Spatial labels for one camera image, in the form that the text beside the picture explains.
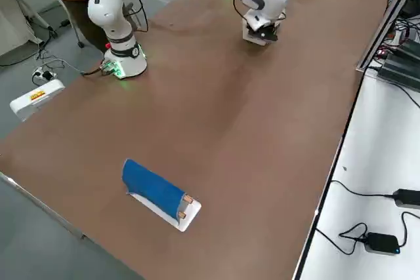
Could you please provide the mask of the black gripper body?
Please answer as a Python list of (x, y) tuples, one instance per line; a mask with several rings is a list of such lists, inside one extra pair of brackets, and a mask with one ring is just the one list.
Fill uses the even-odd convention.
[(267, 43), (276, 42), (278, 40), (277, 30), (278, 30), (278, 25), (275, 25), (275, 24), (270, 24), (270, 25), (261, 27), (259, 29), (260, 38)]

